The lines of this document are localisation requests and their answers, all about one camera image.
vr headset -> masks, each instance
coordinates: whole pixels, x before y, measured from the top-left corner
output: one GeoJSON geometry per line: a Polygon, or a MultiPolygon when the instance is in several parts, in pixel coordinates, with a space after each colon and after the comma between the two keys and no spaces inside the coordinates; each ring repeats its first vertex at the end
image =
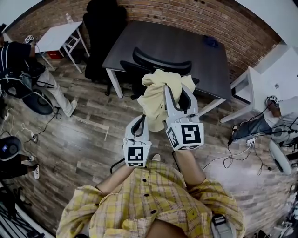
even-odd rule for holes
{"type": "Polygon", "coordinates": [[[6,28],[6,25],[5,24],[2,24],[0,26],[0,36],[2,35],[2,32],[4,31],[5,28],[6,28]]]}

person's arm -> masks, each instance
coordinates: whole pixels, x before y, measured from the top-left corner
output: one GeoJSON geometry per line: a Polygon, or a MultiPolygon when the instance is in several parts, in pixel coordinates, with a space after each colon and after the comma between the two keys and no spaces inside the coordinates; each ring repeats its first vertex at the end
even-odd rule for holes
{"type": "Polygon", "coordinates": [[[278,103],[281,115],[283,117],[292,113],[298,113],[298,96],[292,97],[287,100],[279,101],[278,103]]]}
{"type": "Polygon", "coordinates": [[[135,168],[127,167],[123,165],[110,176],[108,176],[104,181],[96,185],[103,195],[110,194],[118,185],[124,182],[125,179],[133,172],[135,168]]]}
{"type": "Polygon", "coordinates": [[[119,168],[95,187],[83,186],[74,192],[74,197],[65,207],[56,233],[57,238],[73,238],[80,234],[98,209],[101,200],[120,185],[134,168],[119,168]]]}
{"type": "Polygon", "coordinates": [[[269,107],[269,110],[271,111],[274,117],[281,117],[281,112],[279,107],[275,106],[275,104],[272,103],[270,100],[267,101],[267,106],[269,107]]]}
{"type": "Polygon", "coordinates": [[[191,151],[176,151],[176,160],[184,177],[188,193],[212,210],[231,222],[237,231],[237,238],[244,235],[243,214],[235,199],[218,182],[209,181],[197,164],[191,151]]]}
{"type": "Polygon", "coordinates": [[[31,45],[31,49],[30,49],[29,57],[34,58],[35,57],[35,43],[32,41],[30,43],[30,45],[31,45]]]}
{"type": "Polygon", "coordinates": [[[102,193],[93,186],[75,190],[73,198],[64,208],[56,232],[57,238],[73,238],[87,225],[103,199],[102,193]]]}
{"type": "Polygon", "coordinates": [[[201,184],[206,179],[205,173],[197,165],[190,151],[175,151],[174,156],[187,186],[201,184]]]}

dark table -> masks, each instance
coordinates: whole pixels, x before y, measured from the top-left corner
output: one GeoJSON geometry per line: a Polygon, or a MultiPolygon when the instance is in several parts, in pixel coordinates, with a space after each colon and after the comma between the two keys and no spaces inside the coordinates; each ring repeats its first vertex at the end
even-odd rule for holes
{"type": "Polygon", "coordinates": [[[119,98],[123,94],[114,71],[124,71],[121,60],[135,63],[132,53],[136,46],[159,60],[192,61],[190,75],[200,80],[196,89],[219,98],[204,108],[204,113],[232,97],[228,61],[222,43],[213,48],[204,44],[203,36],[196,33],[157,23],[131,21],[102,65],[107,69],[119,98]]]}

yellow cloth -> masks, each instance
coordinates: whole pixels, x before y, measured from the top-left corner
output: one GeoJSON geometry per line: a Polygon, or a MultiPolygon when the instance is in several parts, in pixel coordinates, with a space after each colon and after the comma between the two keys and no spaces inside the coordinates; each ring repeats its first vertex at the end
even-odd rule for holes
{"type": "Polygon", "coordinates": [[[180,227],[187,237],[210,238],[212,213],[224,215],[244,235],[243,215],[218,182],[187,190],[181,173],[158,161],[137,168],[111,194],[79,187],[63,211],[57,238],[73,238],[90,222],[89,236],[146,237],[155,219],[180,227]]]}
{"type": "Polygon", "coordinates": [[[164,86],[171,88],[176,104],[182,92],[181,84],[187,86],[192,92],[196,87],[190,75],[181,77],[177,73],[167,73],[160,69],[157,69],[154,74],[146,74],[142,84],[148,88],[144,95],[138,98],[138,102],[143,108],[143,113],[148,117],[148,127],[152,132],[164,129],[163,121],[168,117],[164,108],[164,86]]]}

white pants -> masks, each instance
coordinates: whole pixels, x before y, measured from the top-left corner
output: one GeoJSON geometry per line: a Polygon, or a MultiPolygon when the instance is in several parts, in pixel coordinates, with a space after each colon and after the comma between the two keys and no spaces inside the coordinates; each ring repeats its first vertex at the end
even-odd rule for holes
{"type": "Polygon", "coordinates": [[[62,110],[65,113],[69,113],[72,110],[72,106],[69,100],[64,96],[60,85],[56,82],[54,76],[49,72],[49,70],[46,70],[40,75],[40,77],[38,78],[37,86],[52,87],[51,85],[44,83],[52,84],[54,86],[54,88],[47,88],[47,90],[55,97],[62,110]]]}

